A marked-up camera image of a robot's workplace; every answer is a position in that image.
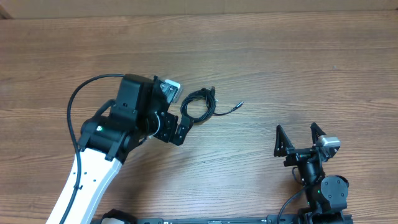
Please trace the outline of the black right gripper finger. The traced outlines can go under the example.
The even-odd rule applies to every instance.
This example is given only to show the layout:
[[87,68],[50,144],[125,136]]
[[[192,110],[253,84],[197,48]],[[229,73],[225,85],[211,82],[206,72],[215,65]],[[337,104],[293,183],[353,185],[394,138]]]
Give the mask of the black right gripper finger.
[[318,126],[316,122],[313,122],[310,125],[311,133],[312,133],[312,143],[316,145],[320,136],[325,135],[326,133]]
[[285,157],[294,149],[294,145],[290,142],[290,139],[287,137],[283,127],[278,124],[276,127],[274,157]]

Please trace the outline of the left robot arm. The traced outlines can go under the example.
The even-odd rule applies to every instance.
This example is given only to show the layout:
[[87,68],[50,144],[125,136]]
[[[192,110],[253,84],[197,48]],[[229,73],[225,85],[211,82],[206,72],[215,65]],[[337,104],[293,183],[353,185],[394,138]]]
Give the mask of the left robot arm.
[[80,137],[69,127],[75,158],[48,223],[90,223],[133,149],[149,138],[179,146],[193,125],[188,117],[168,112],[178,101],[181,84],[133,74],[119,77],[117,97],[82,124]]

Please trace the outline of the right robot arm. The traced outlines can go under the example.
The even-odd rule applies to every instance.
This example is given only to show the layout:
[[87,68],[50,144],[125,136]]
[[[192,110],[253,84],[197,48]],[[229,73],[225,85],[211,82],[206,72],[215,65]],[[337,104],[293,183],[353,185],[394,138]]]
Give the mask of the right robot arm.
[[[293,175],[302,189],[291,196],[275,217],[268,220],[276,223],[353,223],[351,215],[345,215],[349,182],[341,175],[327,176],[323,163],[335,156],[341,147],[336,136],[327,135],[316,123],[310,125],[312,145],[296,149],[283,127],[277,125],[274,156],[285,159],[284,166],[291,167]],[[284,210],[296,198],[305,195],[307,206],[296,214],[285,215]]]

